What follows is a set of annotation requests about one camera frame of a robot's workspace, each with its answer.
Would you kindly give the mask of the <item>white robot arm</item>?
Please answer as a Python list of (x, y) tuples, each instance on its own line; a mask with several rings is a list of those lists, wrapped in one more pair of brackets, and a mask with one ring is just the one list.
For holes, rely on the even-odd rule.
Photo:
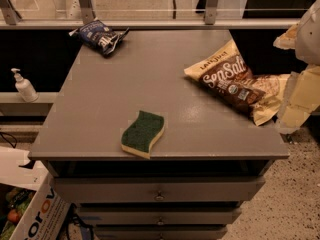
[(297, 24), (277, 37), (273, 45), (283, 50), (294, 49), (296, 58), (307, 64), (301, 73), (291, 73), (277, 114), (278, 131), (292, 134), (320, 106), (320, 0)]

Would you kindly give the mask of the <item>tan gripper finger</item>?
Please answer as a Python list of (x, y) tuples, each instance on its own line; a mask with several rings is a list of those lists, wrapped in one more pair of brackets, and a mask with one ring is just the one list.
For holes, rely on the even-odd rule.
[(277, 113), (276, 129), (281, 134), (292, 134), (319, 106), (320, 66), (308, 65), (301, 73), (292, 72)]
[(273, 42), (273, 46), (279, 49), (294, 49), (296, 43), (298, 25), (292, 25), (285, 33), (278, 36)]

